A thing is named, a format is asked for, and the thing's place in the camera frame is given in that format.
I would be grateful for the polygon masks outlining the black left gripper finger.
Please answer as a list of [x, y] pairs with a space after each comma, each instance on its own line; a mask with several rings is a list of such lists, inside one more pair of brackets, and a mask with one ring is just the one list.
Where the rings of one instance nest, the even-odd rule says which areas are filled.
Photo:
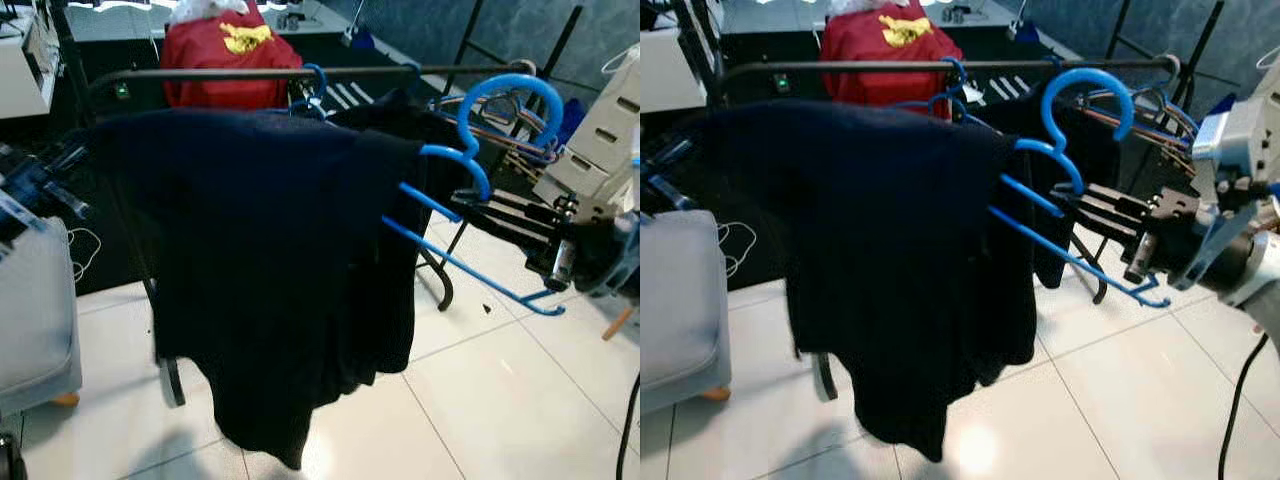
[[47, 197], [50, 197], [50, 202], [64, 207], [68, 215], [78, 219], [86, 219], [92, 212], [92, 207], [86, 201], [67, 189], [59, 180], [49, 180], [41, 187], [41, 189]]
[[686, 159], [696, 146], [698, 142], [690, 137], [663, 143], [653, 155], [648, 156], [648, 170], [668, 172]]
[[38, 179], [64, 178], [73, 173], [90, 155], [87, 140], [63, 140], [46, 146], [37, 154], [35, 173]]
[[652, 174], [645, 177], [645, 211], [668, 212], [695, 210], [696, 202], [681, 193], [663, 175]]

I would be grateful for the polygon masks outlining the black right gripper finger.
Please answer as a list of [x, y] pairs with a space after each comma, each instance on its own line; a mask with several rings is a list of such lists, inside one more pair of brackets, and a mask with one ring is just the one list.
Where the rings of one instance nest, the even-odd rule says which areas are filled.
[[540, 200], [530, 200], [504, 189], [476, 187], [468, 191], [468, 220], [489, 223], [561, 223], [561, 212]]
[[1088, 230], [1135, 250], [1146, 234], [1151, 206], [1137, 200], [1066, 200], [1062, 207]]
[[527, 256], [552, 256], [563, 239], [564, 207], [462, 205], [458, 214], [480, 230], [516, 244]]
[[1089, 183], [1075, 201], [1075, 211], [1080, 215], [1097, 216], [1147, 216], [1155, 209], [1148, 198], [1138, 198], [1119, 189]]

